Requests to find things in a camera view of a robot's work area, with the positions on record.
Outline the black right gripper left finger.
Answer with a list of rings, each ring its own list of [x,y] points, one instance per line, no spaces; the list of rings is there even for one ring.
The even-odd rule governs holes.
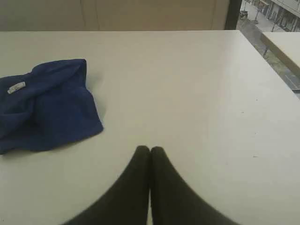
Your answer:
[[[67,225],[145,225],[150,192],[150,150],[138,146],[127,167],[91,206]]]

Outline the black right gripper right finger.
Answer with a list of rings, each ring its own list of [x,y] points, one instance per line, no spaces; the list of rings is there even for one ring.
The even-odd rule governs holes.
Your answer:
[[[150,198],[154,225],[235,225],[182,179],[162,147],[151,155]]]

